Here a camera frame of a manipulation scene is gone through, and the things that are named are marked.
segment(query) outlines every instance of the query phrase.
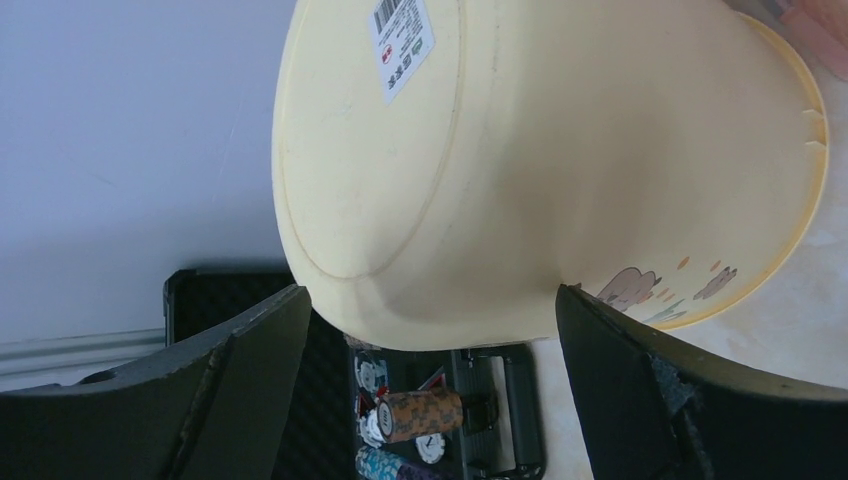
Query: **white wall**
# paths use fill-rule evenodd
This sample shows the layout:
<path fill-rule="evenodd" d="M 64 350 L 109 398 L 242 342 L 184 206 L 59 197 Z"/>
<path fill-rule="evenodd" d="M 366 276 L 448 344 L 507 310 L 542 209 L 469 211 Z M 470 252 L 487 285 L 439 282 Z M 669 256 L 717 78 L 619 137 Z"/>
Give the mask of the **white wall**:
<path fill-rule="evenodd" d="M 0 343 L 162 327 L 162 283 L 282 262 L 294 0 L 0 2 Z"/>

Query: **yellow bucket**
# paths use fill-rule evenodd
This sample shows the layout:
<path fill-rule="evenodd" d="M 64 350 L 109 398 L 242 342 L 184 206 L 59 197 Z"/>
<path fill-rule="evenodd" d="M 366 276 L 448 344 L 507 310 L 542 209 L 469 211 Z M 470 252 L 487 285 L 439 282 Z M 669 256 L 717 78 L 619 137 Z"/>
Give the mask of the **yellow bucket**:
<path fill-rule="evenodd" d="M 363 341 L 557 334 L 561 283 L 657 328 L 761 285 L 818 204 L 815 81 L 721 2 L 298 2 L 273 129 L 298 283 Z"/>

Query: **black handle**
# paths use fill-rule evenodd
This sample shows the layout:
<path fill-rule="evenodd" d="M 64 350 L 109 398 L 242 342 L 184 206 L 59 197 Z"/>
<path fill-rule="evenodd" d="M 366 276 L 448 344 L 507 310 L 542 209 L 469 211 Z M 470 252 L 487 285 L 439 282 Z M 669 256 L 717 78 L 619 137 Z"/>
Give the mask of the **black handle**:
<path fill-rule="evenodd" d="M 504 364 L 515 470 L 498 478 L 540 479 L 545 473 L 545 450 L 539 419 L 536 365 L 524 344 L 475 349 L 476 357 L 501 357 Z"/>

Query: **white table surface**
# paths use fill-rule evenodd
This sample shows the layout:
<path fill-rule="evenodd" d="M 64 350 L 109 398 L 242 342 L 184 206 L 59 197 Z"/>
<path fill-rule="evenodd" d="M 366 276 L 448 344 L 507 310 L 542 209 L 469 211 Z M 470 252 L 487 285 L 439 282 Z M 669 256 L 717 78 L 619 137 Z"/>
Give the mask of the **white table surface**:
<path fill-rule="evenodd" d="M 786 33 L 756 0 L 728 3 Z M 758 369 L 848 388 L 848 83 L 786 37 L 813 70 L 828 109 L 831 156 L 821 206 L 801 245 L 762 288 L 672 334 Z M 559 340 L 538 341 L 533 349 L 548 449 L 545 478 L 591 479 Z"/>

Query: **barcode sticker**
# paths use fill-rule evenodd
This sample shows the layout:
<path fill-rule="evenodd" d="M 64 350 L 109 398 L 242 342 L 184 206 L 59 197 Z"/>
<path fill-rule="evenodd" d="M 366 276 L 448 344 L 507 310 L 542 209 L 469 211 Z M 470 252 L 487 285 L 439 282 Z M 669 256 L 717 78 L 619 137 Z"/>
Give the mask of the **barcode sticker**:
<path fill-rule="evenodd" d="M 388 104 L 427 58 L 436 39 L 424 0 L 380 0 L 368 23 Z"/>

